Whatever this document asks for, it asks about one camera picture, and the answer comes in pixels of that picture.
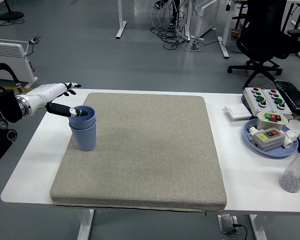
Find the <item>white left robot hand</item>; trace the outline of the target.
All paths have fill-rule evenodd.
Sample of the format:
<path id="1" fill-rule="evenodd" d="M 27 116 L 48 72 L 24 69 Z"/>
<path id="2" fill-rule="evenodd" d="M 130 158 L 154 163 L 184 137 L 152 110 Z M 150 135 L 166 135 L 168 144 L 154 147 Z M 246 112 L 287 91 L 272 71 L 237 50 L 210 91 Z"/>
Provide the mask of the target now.
<path id="1" fill-rule="evenodd" d="M 69 96 L 69 93 L 75 95 L 73 88 L 80 87 L 81 85 L 75 82 L 50 83 L 36 87 L 23 97 L 27 103 L 28 115 L 32 116 L 37 109 L 46 108 L 48 113 L 68 118 L 87 116 L 86 110 L 53 103 L 53 100 L 62 95 Z"/>

